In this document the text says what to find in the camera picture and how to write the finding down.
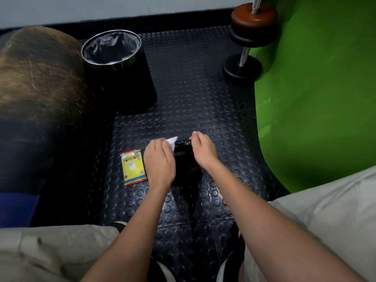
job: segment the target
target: blue object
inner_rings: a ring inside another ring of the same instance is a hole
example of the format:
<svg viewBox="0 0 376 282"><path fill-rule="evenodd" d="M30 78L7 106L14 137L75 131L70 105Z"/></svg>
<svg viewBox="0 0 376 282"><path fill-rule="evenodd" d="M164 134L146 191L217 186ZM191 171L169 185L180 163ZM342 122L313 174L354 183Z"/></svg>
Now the blue object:
<svg viewBox="0 0 376 282"><path fill-rule="evenodd" d="M39 196L0 193L0 228L29 227Z"/></svg>

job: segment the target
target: yellow package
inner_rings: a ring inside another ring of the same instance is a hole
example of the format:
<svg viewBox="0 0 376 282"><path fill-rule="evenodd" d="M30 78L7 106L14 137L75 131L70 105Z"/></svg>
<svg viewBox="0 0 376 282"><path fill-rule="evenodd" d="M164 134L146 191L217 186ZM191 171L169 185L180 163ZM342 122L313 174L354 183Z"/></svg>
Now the yellow package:
<svg viewBox="0 0 376 282"><path fill-rule="evenodd" d="M120 157L123 166L124 186L147 180L141 149L120 153Z"/></svg>

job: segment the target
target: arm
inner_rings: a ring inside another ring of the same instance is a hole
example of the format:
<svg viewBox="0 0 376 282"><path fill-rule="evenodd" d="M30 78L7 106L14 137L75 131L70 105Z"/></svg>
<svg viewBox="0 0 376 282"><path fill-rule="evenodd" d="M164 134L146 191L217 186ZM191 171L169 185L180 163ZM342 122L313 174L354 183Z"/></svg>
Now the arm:
<svg viewBox="0 0 376 282"><path fill-rule="evenodd" d="M191 139L195 159L215 180L246 246L268 281L364 281L297 224L239 182L218 160L217 149L207 135L194 132Z"/></svg>
<svg viewBox="0 0 376 282"><path fill-rule="evenodd" d="M144 163L150 187L143 203L82 282L146 281L159 216L175 178L174 155L164 138L149 143Z"/></svg>

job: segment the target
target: brown punching bag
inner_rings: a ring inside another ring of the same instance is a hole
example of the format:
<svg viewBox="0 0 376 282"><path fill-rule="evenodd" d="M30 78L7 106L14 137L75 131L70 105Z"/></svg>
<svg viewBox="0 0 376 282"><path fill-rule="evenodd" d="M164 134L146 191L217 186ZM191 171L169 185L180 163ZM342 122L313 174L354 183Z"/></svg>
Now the brown punching bag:
<svg viewBox="0 0 376 282"><path fill-rule="evenodd" d="M96 101L80 48L41 26L0 36L0 192L40 195L34 226L85 223Z"/></svg>

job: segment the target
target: gray wall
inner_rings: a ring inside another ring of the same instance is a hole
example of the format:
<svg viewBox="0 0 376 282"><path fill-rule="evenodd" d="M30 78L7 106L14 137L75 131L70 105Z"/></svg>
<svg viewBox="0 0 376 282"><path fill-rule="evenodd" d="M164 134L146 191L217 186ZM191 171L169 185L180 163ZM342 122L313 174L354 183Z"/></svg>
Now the gray wall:
<svg viewBox="0 0 376 282"><path fill-rule="evenodd" d="M0 0L0 28L236 7L252 0Z"/></svg>

